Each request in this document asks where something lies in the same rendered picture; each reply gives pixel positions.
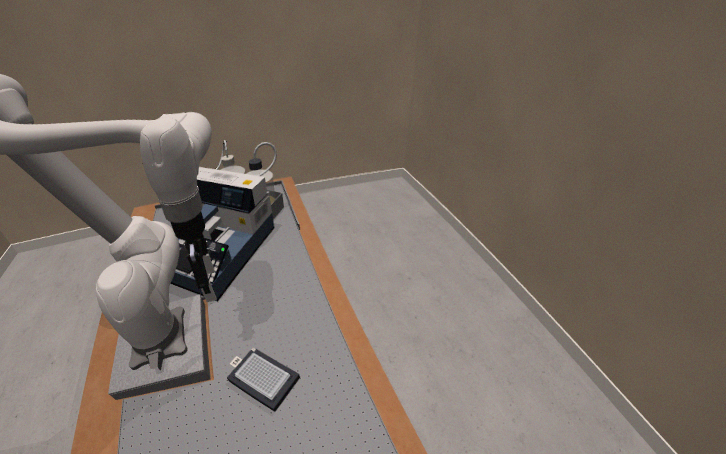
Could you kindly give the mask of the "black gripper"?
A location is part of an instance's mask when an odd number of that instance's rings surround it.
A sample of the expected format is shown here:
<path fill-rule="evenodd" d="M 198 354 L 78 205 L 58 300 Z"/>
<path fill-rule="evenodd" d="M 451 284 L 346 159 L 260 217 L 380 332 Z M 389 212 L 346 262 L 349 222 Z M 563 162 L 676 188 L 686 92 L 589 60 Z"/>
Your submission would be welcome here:
<path fill-rule="evenodd" d="M 206 302 L 216 301 L 217 298 L 207 276 L 207 274 L 215 273 L 215 270 L 209 256 L 211 251 L 207 250 L 208 246 L 202 233 L 205 229 L 202 212 L 186 222 L 170 223 L 175 236 L 186 241 L 186 249 L 189 249 L 187 258 L 197 283 L 196 286 L 202 290 Z"/>

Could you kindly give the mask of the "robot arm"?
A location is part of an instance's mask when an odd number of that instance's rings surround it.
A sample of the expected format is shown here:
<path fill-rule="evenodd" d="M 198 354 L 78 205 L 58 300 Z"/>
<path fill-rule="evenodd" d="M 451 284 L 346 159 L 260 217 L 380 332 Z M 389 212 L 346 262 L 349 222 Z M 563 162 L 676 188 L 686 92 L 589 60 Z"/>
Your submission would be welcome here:
<path fill-rule="evenodd" d="M 34 124 L 27 106 L 24 88 L 0 74 L 0 155 L 7 155 L 109 242 L 116 263 L 96 283 L 99 307 L 132 346 L 129 367 L 150 364 L 161 371 L 163 359 L 187 352 L 185 310 L 168 307 L 179 240 L 167 224 L 130 217 L 61 151 L 140 143 L 143 166 L 165 218 L 186 222 L 203 207 L 197 175 L 211 142 L 209 121 L 188 112 L 156 120 Z"/>

